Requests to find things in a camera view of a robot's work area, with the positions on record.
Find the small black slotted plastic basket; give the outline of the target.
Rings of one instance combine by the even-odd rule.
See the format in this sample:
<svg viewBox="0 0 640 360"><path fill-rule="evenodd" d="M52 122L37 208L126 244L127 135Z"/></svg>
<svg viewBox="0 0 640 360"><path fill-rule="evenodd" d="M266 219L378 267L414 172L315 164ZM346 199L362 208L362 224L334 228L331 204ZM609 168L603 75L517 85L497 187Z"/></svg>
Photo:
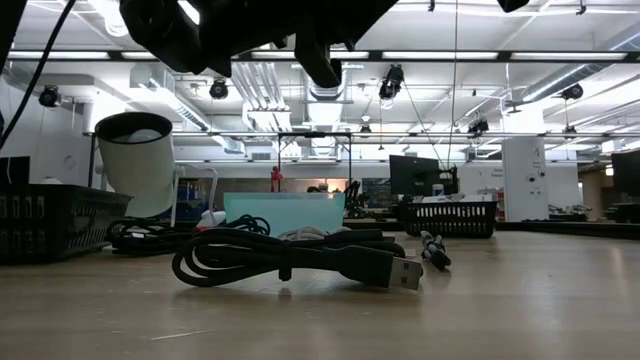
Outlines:
<svg viewBox="0 0 640 360"><path fill-rule="evenodd" d="M405 203L399 206L399 220L408 235L422 231L444 238L487 239L494 233L497 203L440 202Z"/></svg>

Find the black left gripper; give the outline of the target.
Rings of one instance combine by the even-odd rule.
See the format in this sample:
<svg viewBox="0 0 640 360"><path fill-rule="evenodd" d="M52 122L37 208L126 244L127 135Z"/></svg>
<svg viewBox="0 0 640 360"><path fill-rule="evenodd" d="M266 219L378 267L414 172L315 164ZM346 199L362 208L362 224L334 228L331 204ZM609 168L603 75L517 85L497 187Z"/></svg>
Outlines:
<svg viewBox="0 0 640 360"><path fill-rule="evenodd" d="M204 0L199 26L180 0L120 0L131 38L174 71L210 68L231 74L231 57L266 43L286 45L321 88L342 84L342 64L330 47L356 43L398 0Z"/></svg>

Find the white cylindrical desk lamp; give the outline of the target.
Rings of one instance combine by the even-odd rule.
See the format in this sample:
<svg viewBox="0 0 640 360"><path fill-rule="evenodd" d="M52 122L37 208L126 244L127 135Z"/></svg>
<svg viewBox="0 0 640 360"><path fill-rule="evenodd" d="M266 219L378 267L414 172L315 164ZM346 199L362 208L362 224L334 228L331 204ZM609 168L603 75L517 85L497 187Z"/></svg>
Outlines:
<svg viewBox="0 0 640 360"><path fill-rule="evenodd" d="M118 194L130 198L126 215L154 218L171 212L176 223L181 171L176 167L170 120L148 112L123 112L94 129L103 173Z"/></svg>

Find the teal translucent plastic bin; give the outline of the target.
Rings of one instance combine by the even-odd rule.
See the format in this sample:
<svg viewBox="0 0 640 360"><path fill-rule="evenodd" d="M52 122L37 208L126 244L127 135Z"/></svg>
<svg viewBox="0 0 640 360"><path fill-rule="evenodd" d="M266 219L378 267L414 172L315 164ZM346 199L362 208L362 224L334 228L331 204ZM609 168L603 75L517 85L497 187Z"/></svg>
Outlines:
<svg viewBox="0 0 640 360"><path fill-rule="evenodd" d="M305 226L336 231L343 225L344 207L343 193L224 194L224 211L229 221L242 215L261 217L269 224L272 237Z"/></svg>

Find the black box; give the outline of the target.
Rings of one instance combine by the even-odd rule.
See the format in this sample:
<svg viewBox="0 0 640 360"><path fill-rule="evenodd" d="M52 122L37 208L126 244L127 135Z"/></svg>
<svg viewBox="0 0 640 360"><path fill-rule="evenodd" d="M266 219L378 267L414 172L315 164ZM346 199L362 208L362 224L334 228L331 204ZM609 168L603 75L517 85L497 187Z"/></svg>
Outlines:
<svg viewBox="0 0 640 360"><path fill-rule="evenodd" d="M29 156L0 158L0 187L27 185L29 178Z"/></svg>

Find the large black slotted plastic basket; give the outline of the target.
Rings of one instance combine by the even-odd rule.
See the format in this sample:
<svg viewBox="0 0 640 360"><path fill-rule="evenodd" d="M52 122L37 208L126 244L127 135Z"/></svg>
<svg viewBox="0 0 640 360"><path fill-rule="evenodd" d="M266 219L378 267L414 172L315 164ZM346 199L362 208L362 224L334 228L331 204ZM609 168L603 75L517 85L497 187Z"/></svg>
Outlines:
<svg viewBox="0 0 640 360"><path fill-rule="evenodd" d="M51 263L103 248L130 200L76 185L0 187L0 265Z"/></svg>

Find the black computer monitor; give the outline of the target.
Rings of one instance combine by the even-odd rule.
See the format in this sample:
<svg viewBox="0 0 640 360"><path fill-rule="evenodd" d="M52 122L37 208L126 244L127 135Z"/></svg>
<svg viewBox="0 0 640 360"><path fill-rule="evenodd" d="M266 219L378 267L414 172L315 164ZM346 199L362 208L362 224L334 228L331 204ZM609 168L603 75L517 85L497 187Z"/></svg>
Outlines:
<svg viewBox="0 0 640 360"><path fill-rule="evenodd" d="M640 197L640 148L611 154L617 192Z"/></svg>
<svg viewBox="0 0 640 360"><path fill-rule="evenodd" d="M389 170L394 195L431 196L432 186L440 182L436 159L390 155Z"/></svg>

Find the black overhead frame bar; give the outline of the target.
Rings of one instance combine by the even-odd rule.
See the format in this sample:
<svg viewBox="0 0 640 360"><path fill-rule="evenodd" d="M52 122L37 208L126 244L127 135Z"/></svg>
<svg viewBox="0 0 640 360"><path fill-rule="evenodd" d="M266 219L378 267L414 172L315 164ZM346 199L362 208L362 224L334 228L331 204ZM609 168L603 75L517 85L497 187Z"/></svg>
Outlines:
<svg viewBox="0 0 640 360"><path fill-rule="evenodd" d="M635 51L333 51L330 56L356 62L419 62L419 63L560 63L560 64L640 64L640 50ZM54 50L49 59L58 62L154 62L147 51L81 51Z"/></svg>

